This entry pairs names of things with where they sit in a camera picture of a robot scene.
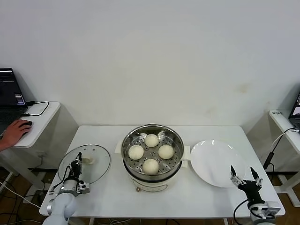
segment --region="laptop screen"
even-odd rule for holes
[[[290,117],[300,118],[300,94],[297,97],[296,103],[291,111]]]
[[[12,69],[0,68],[0,106],[26,106]]]

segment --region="white side table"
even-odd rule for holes
[[[29,107],[29,114],[39,114],[45,108],[45,104],[37,104]],[[28,116],[22,117],[22,120],[32,121],[31,131],[20,139],[20,141],[14,146],[14,148],[29,148],[37,141],[39,136],[42,134],[43,130],[46,128],[48,123],[51,121],[53,116],[56,114],[60,108],[59,102],[49,102],[48,108],[40,116]],[[27,195],[33,195],[37,190],[47,190],[50,185],[44,187],[44,183],[41,181],[45,173],[40,173],[38,176],[34,175],[30,170],[27,169],[26,164],[20,159],[13,151],[10,149],[0,152],[0,163],[10,171],[10,175],[7,177],[9,179],[12,174],[21,174],[26,180],[28,180],[32,187],[30,188]]]
[[[293,127],[293,125],[288,120],[289,111],[271,110],[269,112],[269,115],[282,132]],[[291,143],[296,152],[300,154],[300,135],[296,132],[291,132],[286,134],[285,137]],[[281,181],[282,185],[274,187],[276,192],[278,194],[287,194],[294,207],[300,207],[300,201],[293,191],[293,187],[300,183],[300,172],[296,173],[296,175],[294,175],[289,180],[287,180],[283,175],[279,175],[278,178]]]

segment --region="white table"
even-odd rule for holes
[[[200,179],[189,165],[181,168],[174,177],[176,182],[166,190],[156,193],[136,192],[135,186],[122,163],[120,154],[115,154],[117,143],[136,126],[80,126],[67,152],[84,144],[105,147],[112,156],[108,173],[91,184],[90,193],[77,197],[78,208],[74,217],[90,218],[231,218],[234,208],[246,199],[244,192],[236,187],[214,187]],[[281,205],[280,215],[285,209],[280,202],[267,174],[258,160],[241,127],[170,126],[178,132],[185,145],[194,146],[201,140],[219,139],[230,143],[240,151],[249,166],[264,178],[260,194],[264,200]],[[250,168],[246,179],[253,179]],[[56,174],[52,185],[59,182]],[[53,195],[47,195],[40,208],[48,215],[47,205]],[[246,204],[237,211],[238,217],[249,217]]]
[[[290,112],[287,110],[271,110],[269,112],[270,117],[274,120],[282,132],[293,127],[288,120],[289,113]],[[286,134],[285,137],[291,143],[296,152],[300,154],[300,135],[296,132],[291,132]],[[279,175],[278,178],[282,185],[274,187],[276,192],[278,194],[287,194],[294,207],[300,207],[300,201],[293,190],[293,187],[300,183],[300,172],[296,173],[289,180],[287,180],[283,175]]]
[[[46,107],[46,103],[33,105],[28,108],[27,112],[29,114],[40,114],[45,107]],[[59,102],[49,102],[48,108],[45,110],[45,112],[42,115],[22,117],[21,118],[22,120],[32,121],[32,128],[29,133],[27,133],[20,139],[20,141],[14,146],[14,148],[29,148],[32,145],[34,145],[36,140],[39,138],[39,136],[46,128],[46,126],[51,121],[51,119],[56,114],[59,108],[60,108]],[[34,194],[36,190],[43,189],[44,183],[41,181],[41,179],[44,177],[45,173],[40,173],[38,176],[35,176],[32,172],[30,172],[27,169],[27,166],[22,161],[22,159],[20,159],[10,149],[0,152],[0,163],[8,171],[11,172],[10,175],[7,177],[7,179],[9,179],[13,174],[14,175],[21,174],[25,179],[27,179],[33,185],[30,191],[27,193],[28,195]]]

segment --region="glass lid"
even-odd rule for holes
[[[105,175],[112,161],[110,154],[99,145],[88,144],[75,148],[64,156],[58,168],[60,180],[64,177],[66,167],[76,159],[79,152],[82,153],[82,174],[79,180],[92,184]]]

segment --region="table leg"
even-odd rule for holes
[[[9,180],[11,179],[11,177],[12,177],[13,175],[14,175],[14,174],[11,172],[11,173],[6,177],[5,181],[9,182]],[[10,186],[7,185],[6,182],[3,182],[3,184],[0,186],[0,193],[2,193],[2,190],[5,189],[4,186],[10,188]]]
[[[10,165],[7,163],[7,161],[5,161],[2,157],[0,157],[0,164],[10,173],[13,173],[14,176],[18,176],[19,173]]]
[[[95,218],[90,218],[90,222],[89,222],[89,225],[94,225],[94,220],[95,220]]]
[[[279,180],[281,181],[281,186],[275,186],[274,189],[276,190],[277,194],[287,194],[293,204],[294,207],[300,207],[300,201],[298,197],[296,196],[293,187],[300,183],[300,172],[298,172],[296,175],[291,177],[289,180],[283,176],[278,176]]]
[[[46,172],[39,172],[38,175],[37,175],[37,177],[38,177],[39,180],[42,180],[42,179],[44,178],[45,175],[46,175]],[[33,195],[35,195],[35,193],[36,193],[37,191],[39,191],[39,190],[47,191],[47,190],[49,190],[50,185],[51,185],[51,184],[45,183],[44,189],[39,189],[39,188],[36,188],[35,186],[32,185],[32,186],[30,187],[29,191],[26,193],[26,195],[29,195],[29,196],[28,196],[28,197],[25,197],[25,198],[26,198],[29,202],[31,202],[31,200],[32,200],[33,197],[34,197]]]
[[[21,174],[32,185],[39,189],[43,189],[44,184],[38,179],[30,170],[27,169],[26,164],[10,149],[0,152],[0,157],[7,162],[15,171]]]
[[[223,218],[224,225],[229,225],[227,218]]]
[[[85,223],[81,219],[76,218],[76,217],[71,217],[69,219],[69,224],[70,225],[85,225]]]

